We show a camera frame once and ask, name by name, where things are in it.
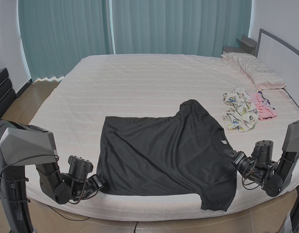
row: curtain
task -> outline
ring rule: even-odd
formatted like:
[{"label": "curtain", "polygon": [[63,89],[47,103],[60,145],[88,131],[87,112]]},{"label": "curtain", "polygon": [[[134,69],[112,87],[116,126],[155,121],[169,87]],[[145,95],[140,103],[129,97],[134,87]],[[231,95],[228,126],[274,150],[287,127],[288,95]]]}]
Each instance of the curtain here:
[{"label": "curtain", "polygon": [[220,56],[248,35],[252,0],[111,0],[116,53]]},{"label": "curtain", "polygon": [[18,0],[33,80],[62,77],[84,57],[114,53],[109,0]]}]

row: bed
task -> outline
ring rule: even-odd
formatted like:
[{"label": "bed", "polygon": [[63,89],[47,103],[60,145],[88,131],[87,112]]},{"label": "bed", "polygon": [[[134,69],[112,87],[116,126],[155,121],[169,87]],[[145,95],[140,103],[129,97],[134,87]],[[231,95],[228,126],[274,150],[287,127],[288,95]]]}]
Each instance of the bed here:
[{"label": "bed", "polygon": [[[256,92],[251,80],[221,58],[171,54],[88,56],[66,75],[42,104],[31,124],[54,133],[60,170],[67,172],[67,160],[72,154],[89,159],[96,167],[105,116],[173,116],[182,102],[196,99],[224,127],[234,150],[251,155],[255,142],[270,139],[274,142],[273,160],[278,160],[287,125],[299,119],[299,52],[283,43],[261,31],[256,56],[284,79],[297,73],[297,82],[296,78],[294,81],[288,78],[286,91],[263,91],[279,115],[259,121],[249,132],[227,130],[220,113],[227,109],[223,93],[236,86]],[[245,190],[238,173],[237,192],[227,212],[201,210],[202,201],[197,194],[116,196],[99,192],[78,205],[58,205],[42,193],[35,166],[26,166],[26,175],[29,178],[28,197],[65,211],[108,220],[159,221],[220,216],[271,199],[261,189]],[[299,161],[290,185],[282,194],[297,185]]]}]

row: cable on floor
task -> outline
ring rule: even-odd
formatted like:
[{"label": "cable on floor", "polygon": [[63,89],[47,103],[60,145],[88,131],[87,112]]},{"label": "cable on floor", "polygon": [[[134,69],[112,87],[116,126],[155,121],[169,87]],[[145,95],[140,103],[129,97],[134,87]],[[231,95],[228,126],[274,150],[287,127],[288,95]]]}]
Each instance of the cable on floor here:
[{"label": "cable on floor", "polygon": [[138,225],[138,223],[139,223],[139,222],[136,222],[133,233],[135,233],[136,226]]},{"label": "cable on floor", "polygon": [[70,220],[70,221],[79,221],[79,222],[81,222],[81,221],[86,221],[86,220],[88,220],[90,218],[90,217],[88,217],[86,219],[78,219],[78,220],[76,220],[76,219],[69,219],[69,218],[66,218],[65,216],[63,216],[61,213],[59,213],[56,210],[54,210],[54,208],[52,208],[50,205],[48,205],[48,206],[50,207],[51,210],[53,210],[54,212],[58,213],[61,217],[65,218],[67,220]]}]

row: wooden floor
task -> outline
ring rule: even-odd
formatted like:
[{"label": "wooden floor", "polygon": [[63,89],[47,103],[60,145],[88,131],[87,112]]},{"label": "wooden floor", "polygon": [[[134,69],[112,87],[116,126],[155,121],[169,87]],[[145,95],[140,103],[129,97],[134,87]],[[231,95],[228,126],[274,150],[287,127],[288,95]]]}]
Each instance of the wooden floor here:
[{"label": "wooden floor", "polygon": [[[38,81],[32,84],[22,96],[14,101],[3,119],[29,124],[39,107],[57,87],[57,81]],[[265,203],[242,212],[230,215],[160,222],[139,222],[136,233],[262,233],[276,232],[287,212],[291,210],[296,191],[288,192]],[[90,218],[84,222],[66,220],[52,211],[47,205],[32,201],[29,204],[31,219],[38,233],[133,233],[136,222],[109,221]],[[58,210],[70,219],[85,217]],[[0,233],[9,232],[10,228],[0,202]]]}]

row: white headboard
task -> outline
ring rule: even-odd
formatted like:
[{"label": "white headboard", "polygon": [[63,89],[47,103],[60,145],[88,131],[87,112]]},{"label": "white headboard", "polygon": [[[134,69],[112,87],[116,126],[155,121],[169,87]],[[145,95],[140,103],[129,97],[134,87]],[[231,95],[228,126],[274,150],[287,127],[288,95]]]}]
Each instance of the white headboard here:
[{"label": "white headboard", "polygon": [[260,29],[255,56],[284,79],[286,91],[299,107],[299,51]]}]

